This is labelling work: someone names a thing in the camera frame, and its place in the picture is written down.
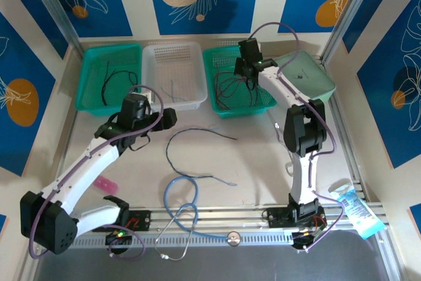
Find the green perforated plastic basket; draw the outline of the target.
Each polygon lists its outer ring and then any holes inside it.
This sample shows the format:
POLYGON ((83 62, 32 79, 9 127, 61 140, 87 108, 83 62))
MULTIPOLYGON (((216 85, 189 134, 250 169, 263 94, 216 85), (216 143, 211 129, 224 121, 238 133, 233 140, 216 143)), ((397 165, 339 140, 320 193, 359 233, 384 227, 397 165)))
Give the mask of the green perforated plastic basket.
POLYGON ((82 60, 75 108, 95 116, 117 113, 130 88, 141 83, 141 63, 139 44, 87 49, 82 60))
POLYGON ((277 105, 275 99, 260 87, 248 90, 245 78, 234 74, 237 46, 207 49, 203 62, 209 98, 213 110, 221 118, 258 115, 277 105))

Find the white perforated plastic basket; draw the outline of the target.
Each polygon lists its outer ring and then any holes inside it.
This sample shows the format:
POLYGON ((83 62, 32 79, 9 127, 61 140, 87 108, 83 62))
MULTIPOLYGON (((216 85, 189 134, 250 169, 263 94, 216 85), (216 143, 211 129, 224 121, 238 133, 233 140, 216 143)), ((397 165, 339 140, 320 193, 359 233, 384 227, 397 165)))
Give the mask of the white perforated plastic basket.
POLYGON ((198 109, 208 97, 201 46, 193 41, 147 46, 142 51, 141 83, 156 90, 166 108, 198 109))

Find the metal scissor tongs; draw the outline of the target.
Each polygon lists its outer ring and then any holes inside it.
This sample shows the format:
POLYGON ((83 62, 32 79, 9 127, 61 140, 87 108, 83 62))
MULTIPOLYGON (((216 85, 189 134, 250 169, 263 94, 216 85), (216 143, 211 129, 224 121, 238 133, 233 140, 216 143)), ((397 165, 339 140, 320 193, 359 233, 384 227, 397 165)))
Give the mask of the metal scissor tongs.
POLYGON ((289 156, 289 162, 285 164, 285 171, 290 177, 293 177, 293 161, 292 161, 293 157, 290 150, 287 148, 286 144, 284 143, 283 130, 280 128, 280 125, 277 123, 277 121, 275 120, 270 110, 267 110, 267 113, 274 127, 278 143, 284 147, 284 149, 286 150, 289 156))

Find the light green lidded box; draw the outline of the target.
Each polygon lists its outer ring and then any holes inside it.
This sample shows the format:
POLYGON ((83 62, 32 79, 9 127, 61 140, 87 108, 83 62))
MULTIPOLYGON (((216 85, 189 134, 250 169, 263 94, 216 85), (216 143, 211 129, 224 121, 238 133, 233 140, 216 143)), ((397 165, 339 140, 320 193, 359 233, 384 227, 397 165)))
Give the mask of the light green lidded box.
POLYGON ((336 85, 325 73, 316 59, 306 51, 282 69, 282 74, 295 86, 296 90, 310 99, 320 99, 327 103, 336 85))

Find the pink plastic case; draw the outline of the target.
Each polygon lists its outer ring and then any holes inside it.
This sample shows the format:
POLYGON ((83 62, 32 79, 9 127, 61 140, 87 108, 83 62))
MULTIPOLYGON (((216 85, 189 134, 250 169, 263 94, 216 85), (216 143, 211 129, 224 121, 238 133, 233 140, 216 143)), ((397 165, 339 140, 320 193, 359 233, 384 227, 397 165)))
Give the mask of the pink plastic case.
POLYGON ((114 195, 118 191, 118 185, 103 176, 98 176, 94 180, 93 185, 109 195, 114 195))

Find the small circuit board with LEDs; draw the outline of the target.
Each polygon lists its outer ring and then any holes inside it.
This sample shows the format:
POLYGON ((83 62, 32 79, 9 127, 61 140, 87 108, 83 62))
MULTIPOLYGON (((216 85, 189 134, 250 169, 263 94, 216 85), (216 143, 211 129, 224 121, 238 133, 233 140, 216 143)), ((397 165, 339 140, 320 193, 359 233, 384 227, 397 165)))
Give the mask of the small circuit board with LEDs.
POLYGON ((302 250, 312 245, 321 235, 321 231, 309 231, 309 232, 295 232, 292 233, 293 245, 295 249, 302 250))
POLYGON ((115 230, 105 237, 105 245, 131 245, 132 235, 123 230, 115 230))

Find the blue stethoscope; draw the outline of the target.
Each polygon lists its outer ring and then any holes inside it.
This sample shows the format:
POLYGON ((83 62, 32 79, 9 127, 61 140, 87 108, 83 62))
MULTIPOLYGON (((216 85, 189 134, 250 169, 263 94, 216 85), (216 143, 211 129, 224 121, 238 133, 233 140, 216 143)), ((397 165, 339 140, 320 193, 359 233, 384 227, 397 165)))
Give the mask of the blue stethoscope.
POLYGON ((216 241, 220 241, 223 243, 227 243, 230 246, 238 246, 241 242, 241 237, 239 235, 239 233, 236 232, 230 232, 228 233, 226 236, 222 236, 222 235, 214 235, 214 234, 207 234, 207 233, 202 233, 202 232, 198 232, 196 231, 195 227, 198 223, 199 220, 199 210, 196 206, 196 202, 198 199, 198 195, 199 195, 199 186, 197 184, 197 182, 189 176, 178 176, 175 179, 171 180, 169 182, 169 184, 166 186, 165 190, 164 190, 164 194, 163 194, 163 203, 164 203, 164 208, 166 209, 168 215, 170 216, 170 220, 168 222, 168 224, 159 232, 158 236, 154 239, 154 248, 155 251, 160 255, 160 258, 162 260, 165 261, 181 261, 185 255, 187 254, 188 251, 188 247, 190 245, 191 239, 193 237, 193 235, 197 235, 199 237, 202 238, 209 238, 211 240, 216 240, 216 241), (178 208, 178 210, 176 211, 176 213, 174 214, 169 207, 168 204, 168 194, 170 192, 171 187, 176 183, 179 182, 181 180, 186 180, 190 183, 193 184, 194 187, 194 196, 193 199, 191 200, 191 202, 189 203, 184 203, 182 206, 180 206, 178 208), (190 228, 187 228, 186 226, 184 226, 179 220, 178 217, 186 210, 186 209, 191 209, 193 211, 193 219, 191 220, 191 226, 190 228), (184 232, 188 233, 188 237, 186 240, 186 244, 183 250, 183 253, 180 257, 178 258, 173 258, 170 257, 169 255, 162 253, 159 250, 159 242, 163 236, 163 234, 167 231, 167 229, 173 224, 175 223, 178 228, 180 228, 181 230, 183 230, 184 232))

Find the blue wet wipes pack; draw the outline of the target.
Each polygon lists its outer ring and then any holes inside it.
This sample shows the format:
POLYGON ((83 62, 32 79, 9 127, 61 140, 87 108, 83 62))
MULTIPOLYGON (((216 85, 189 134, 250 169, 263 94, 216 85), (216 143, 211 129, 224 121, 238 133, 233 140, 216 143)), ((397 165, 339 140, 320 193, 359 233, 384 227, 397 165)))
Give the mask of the blue wet wipes pack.
POLYGON ((340 182, 330 188, 329 193, 343 204, 347 218, 362 239, 368 239, 385 229, 385 224, 357 195, 351 182, 340 182))

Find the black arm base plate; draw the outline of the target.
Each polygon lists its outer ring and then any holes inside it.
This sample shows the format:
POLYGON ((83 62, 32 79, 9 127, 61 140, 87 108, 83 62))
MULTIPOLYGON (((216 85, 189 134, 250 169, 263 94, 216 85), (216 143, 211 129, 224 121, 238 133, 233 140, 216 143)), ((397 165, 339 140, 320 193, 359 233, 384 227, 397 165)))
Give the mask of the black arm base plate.
POLYGON ((150 223, 151 211, 142 209, 127 211, 122 219, 118 219, 113 224, 126 227, 134 232, 146 232, 149 230, 150 223))
POLYGON ((270 207, 266 213, 270 228, 296 227, 295 213, 288 207, 270 207))

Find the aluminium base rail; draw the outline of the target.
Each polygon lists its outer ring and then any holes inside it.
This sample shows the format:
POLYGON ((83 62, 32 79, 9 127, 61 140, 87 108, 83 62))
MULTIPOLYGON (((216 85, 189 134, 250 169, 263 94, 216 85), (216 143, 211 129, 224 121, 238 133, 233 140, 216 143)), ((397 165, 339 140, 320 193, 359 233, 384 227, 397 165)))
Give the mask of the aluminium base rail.
MULTIPOLYGON (((210 232, 216 230, 217 232, 229 229, 246 229, 252 230, 267 229, 269 228, 266 209, 269 207, 280 207, 278 205, 262 206, 262 207, 219 207, 211 209, 210 207, 198 208, 199 220, 196 228, 198 231, 210 232)), ((149 231, 157 231, 164 228, 170 220, 165 208, 152 208, 151 210, 151 223, 149 231)), ((324 219, 328 224, 339 218, 341 209, 335 205, 325 205, 324 219)), ((179 217, 178 220, 185 226, 190 227, 190 222, 193 219, 193 211, 186 209, 179 217)), ((352 229, 353 225, 344 213, 342 219, 336 226, 338 229, 352 229)))

